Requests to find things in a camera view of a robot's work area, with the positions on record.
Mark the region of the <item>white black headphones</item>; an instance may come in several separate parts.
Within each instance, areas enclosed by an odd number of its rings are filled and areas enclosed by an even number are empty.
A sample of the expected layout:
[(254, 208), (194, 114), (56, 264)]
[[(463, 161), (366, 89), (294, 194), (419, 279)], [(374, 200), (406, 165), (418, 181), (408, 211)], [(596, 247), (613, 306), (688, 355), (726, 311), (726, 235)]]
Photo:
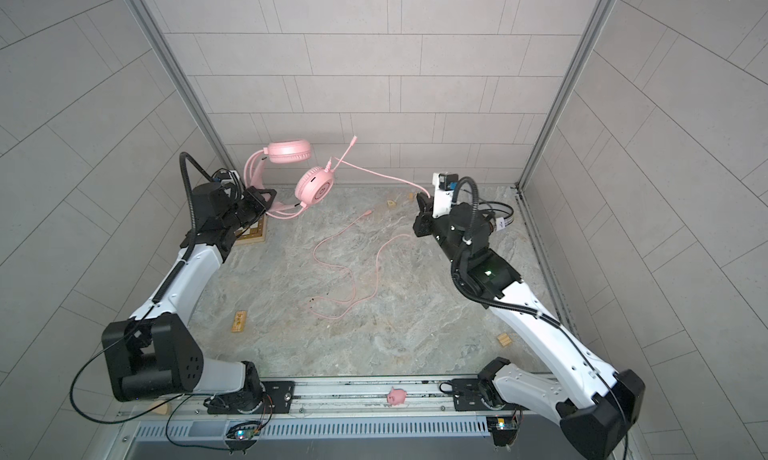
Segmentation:
[(483, 200), (479, 205), (481, 206), (480, 212), (490, 216), (493, 231), (505, 229), (512, 224), (515, 210), (510, 204)]

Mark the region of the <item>pink headphones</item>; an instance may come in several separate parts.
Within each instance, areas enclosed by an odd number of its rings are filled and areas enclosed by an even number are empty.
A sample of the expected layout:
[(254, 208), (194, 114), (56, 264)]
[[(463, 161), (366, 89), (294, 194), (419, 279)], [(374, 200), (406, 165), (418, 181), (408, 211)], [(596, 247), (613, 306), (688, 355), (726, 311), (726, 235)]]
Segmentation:
[[(342, 164), (344, 157), (350, 152), (356, 144), (357, 137), (353, 136), (348, 148), (338, 160), (329, 158), (328, 162), (320, 166), (312, 166), (306, 172), (299, 176), (300, 170), (297, 167), (288, 168), (287, 182), (297, 181), (294, 188), (294, 204), (284, 204), (277, 200), (277, 194), (268, 194), (268, 200), (271, 202), (266, 214), (272, 218), (280, 220), (293, 219), (308, 208), (314, 206), (332, 190), (336, 180), (336, 169)], [(292, 139), (278, 141), (268, 144), (268, 146), (258, 150), (246, 160), (242, 179), (246, 187), (254, 187), (257, 190), (266, 190), (267, 180), (276, 180), (275, 172), (265, 173), (268, 163), (274, 165), (287, 165), (299, 163), (301, 166), (307, 166), (308, 160), (312, 156), (312, 146), (306, 139)]]

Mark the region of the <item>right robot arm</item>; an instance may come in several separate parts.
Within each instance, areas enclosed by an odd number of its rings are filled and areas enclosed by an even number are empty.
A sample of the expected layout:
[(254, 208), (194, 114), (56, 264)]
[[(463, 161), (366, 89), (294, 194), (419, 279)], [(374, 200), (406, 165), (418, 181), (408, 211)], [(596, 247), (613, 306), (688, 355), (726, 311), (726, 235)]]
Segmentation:
[(606, 459), (627, 446), (644, 399), (643, 380), (590, 351), (490, 248), (497, 222), (481, 209), (472, 178), (436, 173), (432, 183), (433, 193), (417, 196), (415, 235), (437, 241), (456, 290), (510, 325), (554, 376), (548, 380), (497, 358), (478, 376), (483, 401), (492, 409), (516, 405), (549, 419), (586, 459)]

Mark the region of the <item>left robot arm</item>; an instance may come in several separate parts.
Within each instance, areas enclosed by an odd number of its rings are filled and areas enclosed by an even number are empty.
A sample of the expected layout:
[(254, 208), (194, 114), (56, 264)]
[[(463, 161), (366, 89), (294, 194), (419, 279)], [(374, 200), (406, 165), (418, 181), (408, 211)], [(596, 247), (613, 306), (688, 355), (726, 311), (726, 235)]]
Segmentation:
[(128, 319), (107, 325), (98, 354), (119, 402), (205, 396), (211, 414), (258, 412), (267, 395), (255, 365), (206, 358), (188, 323), (213, 274), (276, 192), (245, 186), (234, 170), (210, 174), (188, 152), (180, 153), (179, 167), (190, 228), (177, 259)]

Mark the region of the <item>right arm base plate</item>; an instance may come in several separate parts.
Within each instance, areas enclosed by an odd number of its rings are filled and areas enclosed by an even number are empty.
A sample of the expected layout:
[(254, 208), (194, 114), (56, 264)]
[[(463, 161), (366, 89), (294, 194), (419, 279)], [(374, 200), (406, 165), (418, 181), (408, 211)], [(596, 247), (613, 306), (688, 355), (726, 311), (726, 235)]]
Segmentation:
[(488, 380), (454, 378), (443, 382), (440, 390), (453, 398), (456, 411), (517, 411), (523, 407), (502, 399)]

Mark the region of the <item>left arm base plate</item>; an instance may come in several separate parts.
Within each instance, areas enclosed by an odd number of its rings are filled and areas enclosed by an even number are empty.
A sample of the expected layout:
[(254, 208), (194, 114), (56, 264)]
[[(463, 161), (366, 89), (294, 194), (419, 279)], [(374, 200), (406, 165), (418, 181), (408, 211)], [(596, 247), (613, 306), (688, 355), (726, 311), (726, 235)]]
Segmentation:
[(210, 415), (286, 414), (293, 399), (292, 381), (247, 382), (236, 392), (207, 397), (203, 405)]

